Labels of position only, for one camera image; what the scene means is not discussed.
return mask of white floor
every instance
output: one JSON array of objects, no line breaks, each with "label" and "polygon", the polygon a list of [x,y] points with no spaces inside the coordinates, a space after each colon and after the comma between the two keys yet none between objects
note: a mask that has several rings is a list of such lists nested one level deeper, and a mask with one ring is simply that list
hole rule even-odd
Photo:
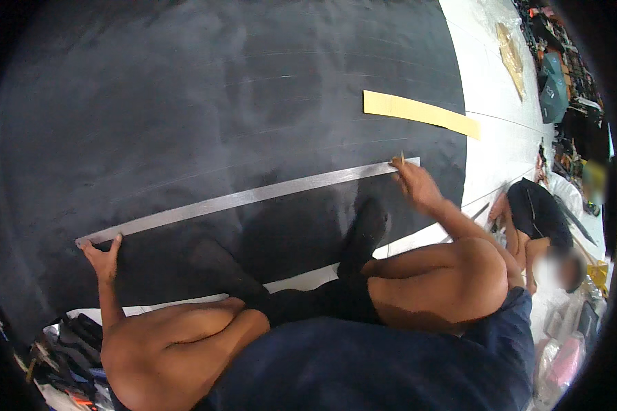
[{"label": "white floor", "polygon": [[[499,189],[505,182],[532,176],[537,148],[540,142],[551,147],[553,125],[543,124],[537,99],[537,82],[534,62],[523,37],[515,28],[517,48],[524,65],[526,93],[523,101],[503,65],[495,39],[492,18],[481,16],[518,17],[513,8],[503,8],[503,0],[483,2],[485,9],[476,0],[441,0],[448,27],[455,46],[461,72],[462,88],[467,116],[480,122],[482,140],[469,137],[467,142],[467,169],[462,198],[462,210],[467,215],[475,214],[487,202],[493,204]],[[483,224],[489,206],[477,219]],[[383,259],[422,245],[440,242],[447,237],[437,224],[378,249],[374,256]],[[313,289],[336,278],[336,265],[323,267],[313,272],[266,284],[270,291],[285,288]],[[128,307],[126,315],[141,314],[156,308],[182,302],[201,302],[223,298],[223,295],[201,299],[170,302],[156,306]],[[100,323],[98,309],[74,310],[71,315],[84,312]]]}]

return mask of black t-shirt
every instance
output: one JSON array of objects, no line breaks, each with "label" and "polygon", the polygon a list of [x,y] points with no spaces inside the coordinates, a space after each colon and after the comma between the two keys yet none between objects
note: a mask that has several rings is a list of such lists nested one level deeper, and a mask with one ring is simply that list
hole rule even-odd
[{"label": "black t-shirt", "polygon": [[507,200],[514,226],[530,239],[549,237],[552,246],[574,246],[567,217],[544,187],[524,178],[510,187]]}]

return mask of hand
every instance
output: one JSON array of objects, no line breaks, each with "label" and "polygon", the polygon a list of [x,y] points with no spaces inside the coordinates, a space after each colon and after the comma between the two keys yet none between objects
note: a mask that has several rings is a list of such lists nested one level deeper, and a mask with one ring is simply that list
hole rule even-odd
[{"label": "hand", "polygon": [[391,160],[391,165],[399,171],[393,175],[394,180],[413,206],[420,212],[435,216],[442,208],[444,197],[430,173],[411,162],[402,164],[402,160],[397,157]]},{"label": "hand", "polygon": [[93,245],[90,241],[85,242],[80,246],[80,249],[85,253],[85,257],[91,263],[96,271],[96,276],[99,279],[99,283],[111,284],[116,277],[116,255],[121,247],[121,241],[123,236],[118,234],[114,240],[112,240],[112,246],[107,252],[103,252]]}]

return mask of yellow cardboard strip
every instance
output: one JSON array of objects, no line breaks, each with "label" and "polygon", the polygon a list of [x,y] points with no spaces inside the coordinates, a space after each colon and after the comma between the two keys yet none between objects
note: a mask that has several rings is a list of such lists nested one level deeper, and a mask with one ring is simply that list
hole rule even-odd
[{"label": "yellow cardboard strip", "polygon": [[364,90],[363,112],[434,124],[477,140],[480,139],[480,123],[476,120],[441,107],[405,99],[397,95]]}]

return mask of man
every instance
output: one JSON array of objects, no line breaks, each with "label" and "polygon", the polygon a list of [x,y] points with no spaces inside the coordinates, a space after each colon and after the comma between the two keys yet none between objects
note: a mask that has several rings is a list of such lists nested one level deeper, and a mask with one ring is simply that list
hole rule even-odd
[{"label": "man", "polygon": [[[218,409],[523,407],[534,347],[518,266],[441,196],[425,169],[392,164],[409,201],[455,242],[373,260],[384,218],[374,218],[379,212],[369,206],[349,234],[339,278],[313,291],[242,295],[251,302],[230,297],[125,318],[113,288],[121,238],[107,253],[83,245],[99,278],[103,366],[123,404],[189,410],[213,388],[207,401]],[[335,318],[263,335],[312,316]],[[461,339],[452,335],[463,329]]]},{"label": "man", "polygon": [[559,283],[574,292],[583,282],[585,265],[573,249],[567,219],[544,187],[524,178],[501,194],[489,213],[505,227],[507,250],[519,267],[526,270],[527,288],[537,291],[532,272],[538,258],[548,257],[557,265]]}]

